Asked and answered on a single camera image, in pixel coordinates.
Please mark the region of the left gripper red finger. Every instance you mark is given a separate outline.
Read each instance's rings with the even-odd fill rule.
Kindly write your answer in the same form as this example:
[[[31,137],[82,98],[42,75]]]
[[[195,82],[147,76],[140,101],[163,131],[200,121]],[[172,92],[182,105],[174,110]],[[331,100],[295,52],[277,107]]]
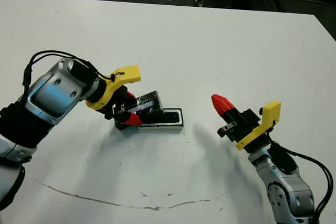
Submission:
[[[142,119],[139,117],[139,115],[131,112],[127,114],[126,119],[123,121],[123,124],[128,126],[139,126],[142,124]]]
[[[126,95],[125,95],[125,104],[126,105],[133,105],[135,104],[137,101],[135,95],[129,91],[126,92]]]

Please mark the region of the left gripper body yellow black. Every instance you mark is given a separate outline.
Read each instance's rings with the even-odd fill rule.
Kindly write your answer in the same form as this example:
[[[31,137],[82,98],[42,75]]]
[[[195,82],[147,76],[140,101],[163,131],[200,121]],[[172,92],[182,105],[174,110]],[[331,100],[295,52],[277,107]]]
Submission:
[[[128,91],[125,85],[140,80],[139,66],[132,65],[118,68],[111,75],[98,78],[98,87],[92,95],[86,98],[86,105],[103,114],[106,120],[116,119],[118,123],[125,126],[123,121],[130,112],[124,111],[117,114],[114,113],[113,107],[125,103],[125,95]]]

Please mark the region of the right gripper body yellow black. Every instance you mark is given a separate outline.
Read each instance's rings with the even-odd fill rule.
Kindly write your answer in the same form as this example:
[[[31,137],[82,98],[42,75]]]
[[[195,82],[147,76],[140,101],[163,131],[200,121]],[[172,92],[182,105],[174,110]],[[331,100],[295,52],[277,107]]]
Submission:
[[[240,112],[229,101],[218,101],[217,113],[226,125],[217,134],[236,142],[239,151],[253,153],[269,143],[266,133],[280,121],[280,110],[280,102],[270,102],[261,108],[259,118],[251,109]]]

